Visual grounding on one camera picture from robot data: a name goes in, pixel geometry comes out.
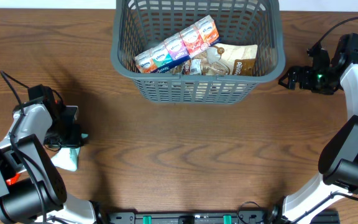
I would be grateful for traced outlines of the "teal snack pouch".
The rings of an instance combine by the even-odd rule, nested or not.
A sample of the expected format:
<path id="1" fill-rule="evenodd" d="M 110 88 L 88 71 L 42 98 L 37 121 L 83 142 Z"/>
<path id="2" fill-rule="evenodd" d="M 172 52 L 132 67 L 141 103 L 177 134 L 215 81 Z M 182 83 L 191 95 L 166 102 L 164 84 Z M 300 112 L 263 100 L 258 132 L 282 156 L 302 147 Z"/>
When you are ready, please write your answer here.
<path id="1" fill-rule="evenodd" d="M 78 156 L 81 147 L 85 143 L 88 134 L 74 134 L 68 139 L 55 146 L 50 146 L 47 149 L 56 154 L 51 158 L 55 167 L 59 167 L 69 171 L 76 171 L 78 168 Z"/>

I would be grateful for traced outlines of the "tissue pack multipack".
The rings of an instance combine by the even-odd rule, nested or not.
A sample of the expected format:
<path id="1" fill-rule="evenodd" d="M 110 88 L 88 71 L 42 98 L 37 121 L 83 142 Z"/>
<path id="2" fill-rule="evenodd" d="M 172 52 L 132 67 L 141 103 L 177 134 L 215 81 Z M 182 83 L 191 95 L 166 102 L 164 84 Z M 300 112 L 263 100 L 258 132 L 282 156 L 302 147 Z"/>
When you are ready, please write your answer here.
<path id="1" fill-rule="evenodd" d="M 166 73 L 220 41 L 214 19 L 208 15 L 157 46 L 134 57 L 141 73 Z"/>

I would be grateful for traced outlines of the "orange spaghetti packet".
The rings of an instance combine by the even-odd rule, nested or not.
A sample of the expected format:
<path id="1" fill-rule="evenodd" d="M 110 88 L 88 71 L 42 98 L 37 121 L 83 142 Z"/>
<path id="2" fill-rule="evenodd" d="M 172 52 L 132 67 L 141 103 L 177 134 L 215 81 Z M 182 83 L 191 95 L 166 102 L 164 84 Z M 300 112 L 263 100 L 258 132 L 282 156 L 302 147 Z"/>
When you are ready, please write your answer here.
<path id="1" fill-rule="evenodd" d="M 10 179 L 7 179 L 6 180 L 6 184 L 7 185 L 13 185 L 15 184 L 19 178 L 20 178 L 21 174 L 20 173 L 17 173 L 14 177 L 11 177 Z"/>

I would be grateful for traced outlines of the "mushroom pouch with label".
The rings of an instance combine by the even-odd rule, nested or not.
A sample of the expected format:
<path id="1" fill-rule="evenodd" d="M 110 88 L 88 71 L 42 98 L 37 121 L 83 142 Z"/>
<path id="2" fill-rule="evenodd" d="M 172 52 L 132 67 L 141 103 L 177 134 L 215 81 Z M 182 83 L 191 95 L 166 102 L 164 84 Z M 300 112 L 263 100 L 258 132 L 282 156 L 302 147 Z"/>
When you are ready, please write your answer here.
<path id="1" fill-rule="evenodd" d="M 174 68 L 171 68 L 168 72 L 174 75 L 189 75 L 191 68 L 191 60 L 187 60 Z"/>

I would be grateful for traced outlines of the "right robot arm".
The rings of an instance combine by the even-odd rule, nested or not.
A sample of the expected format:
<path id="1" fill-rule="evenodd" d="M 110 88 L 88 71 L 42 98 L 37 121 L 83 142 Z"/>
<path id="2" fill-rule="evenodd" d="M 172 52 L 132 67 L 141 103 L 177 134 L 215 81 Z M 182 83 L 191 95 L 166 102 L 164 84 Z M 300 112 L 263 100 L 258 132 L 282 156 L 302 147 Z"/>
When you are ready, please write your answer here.
<path id="1" fill-rule="evenodd" d="M 323 211 L 348 198 L 358 201 L 358 34 L 343 35 L 333 58 L 316 43 L 307 51 L 311 66 L 293 66 L 278 81 L 289 90 L 346 97 L 347 122 L 322 150 L 318 173 L 302 188 L 274 206 L 268 223 L 328 222 Z"/>

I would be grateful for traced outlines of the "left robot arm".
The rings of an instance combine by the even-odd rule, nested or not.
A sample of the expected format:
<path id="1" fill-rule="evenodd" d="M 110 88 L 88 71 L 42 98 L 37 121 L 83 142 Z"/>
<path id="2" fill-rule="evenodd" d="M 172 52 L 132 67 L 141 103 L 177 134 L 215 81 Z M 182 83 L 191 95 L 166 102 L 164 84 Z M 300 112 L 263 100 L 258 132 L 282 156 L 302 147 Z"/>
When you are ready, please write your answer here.
<path id="1" fill-rule="evenodd" d="M 0 221 L 3 223 L 99 223 L 98 207 L 67 193 L 46 147 L 84 144 L 77 106 L 56 100 L 56 91 L 28 88 L 29 101 L 14 108 L 13 124 L 0 142 Z"/>

